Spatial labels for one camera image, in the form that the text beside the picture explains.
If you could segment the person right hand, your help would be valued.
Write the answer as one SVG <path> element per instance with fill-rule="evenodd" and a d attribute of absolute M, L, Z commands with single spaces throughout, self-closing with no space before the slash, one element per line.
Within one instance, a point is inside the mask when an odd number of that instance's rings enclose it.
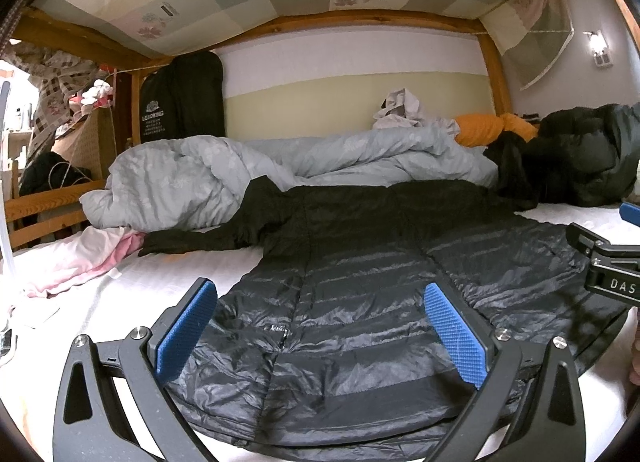
<path fill-rule="evenodd" d="M 640 338 L 638 337 L 634 340 L 631 348 L 629 381 L 636 386 L 640 385 Z"/>

